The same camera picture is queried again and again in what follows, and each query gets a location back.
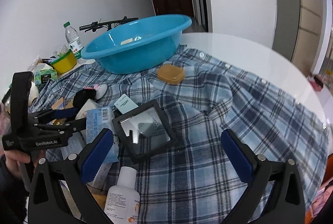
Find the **gray panel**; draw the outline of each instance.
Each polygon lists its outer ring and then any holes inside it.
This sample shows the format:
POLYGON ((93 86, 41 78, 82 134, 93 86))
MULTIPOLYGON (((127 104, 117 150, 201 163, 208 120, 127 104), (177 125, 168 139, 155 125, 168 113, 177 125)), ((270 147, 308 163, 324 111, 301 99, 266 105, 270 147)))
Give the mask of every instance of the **gray panel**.
POLYGON ((301 0, 277 0, 277 21, 273 50, 292 59, 300 21, 301 0))

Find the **green tissue package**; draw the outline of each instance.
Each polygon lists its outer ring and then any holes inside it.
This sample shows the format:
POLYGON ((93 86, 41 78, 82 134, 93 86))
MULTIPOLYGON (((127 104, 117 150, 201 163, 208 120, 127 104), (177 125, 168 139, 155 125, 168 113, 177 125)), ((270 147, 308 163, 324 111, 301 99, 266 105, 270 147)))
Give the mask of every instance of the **green tissue package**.
POLYGON ((45 63, 39 63, 34 71, 35 85, 46 84, 50 78, 56 81, 58 79, 57 71, 45 63))

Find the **sleeve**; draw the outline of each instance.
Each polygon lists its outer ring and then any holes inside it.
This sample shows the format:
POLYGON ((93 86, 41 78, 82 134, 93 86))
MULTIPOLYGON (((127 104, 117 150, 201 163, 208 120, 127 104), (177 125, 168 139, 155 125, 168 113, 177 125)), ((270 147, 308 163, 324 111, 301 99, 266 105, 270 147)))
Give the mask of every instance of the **sleeve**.
POLYGON ((0 193, 15 215, 23 222, 27 210, 25 208, 28 192, 22 180, 13 177, 6 167, 6 157, 0 158, 0 193))

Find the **plastic bottle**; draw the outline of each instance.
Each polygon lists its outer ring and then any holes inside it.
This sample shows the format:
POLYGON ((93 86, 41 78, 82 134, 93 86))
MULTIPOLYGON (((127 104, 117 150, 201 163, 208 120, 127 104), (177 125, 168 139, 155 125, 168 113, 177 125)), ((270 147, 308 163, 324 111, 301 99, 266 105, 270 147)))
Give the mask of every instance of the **plastic bottle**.
POLYGON ((121 167, 117 185, 110 187, 104 212, 114 224, 137 223, 140 195, 135 191, 137 171, 121 167))
POLYGON ((84 64, 86 60, 81 57, 83 46, 77 31, 71 26, 70 22, 64 24, 66 29, 66 40, 79 64, 84 64))

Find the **silver bolt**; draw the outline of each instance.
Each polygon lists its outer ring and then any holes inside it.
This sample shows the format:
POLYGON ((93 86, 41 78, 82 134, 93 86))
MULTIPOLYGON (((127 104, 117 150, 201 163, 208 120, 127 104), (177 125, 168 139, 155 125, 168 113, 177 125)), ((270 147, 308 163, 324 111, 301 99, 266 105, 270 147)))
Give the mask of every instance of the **silver bolt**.
POLYGON ((266 160, 266 157, 265 157, 263 154, 258 154, 258 155, 257 155, 257 158, 258 158, 258 160, 260 160, 260 161, 265 161, 265 160, 266 160))
POLYGON ((74 159, 76 159, 76 157, 77 157, 77 154, 70 154, 70 155, 68 156, 68 159, 69 159, 69 160, 74 160, 74 159))
POLYGON ((42 157, 41 159, 38 160, 38 163, 43 165, 46 162, 46 159, 42 157))
POLYGON ((295 160, 294 159, 288 159, 289 165, 295 165, 295 160))

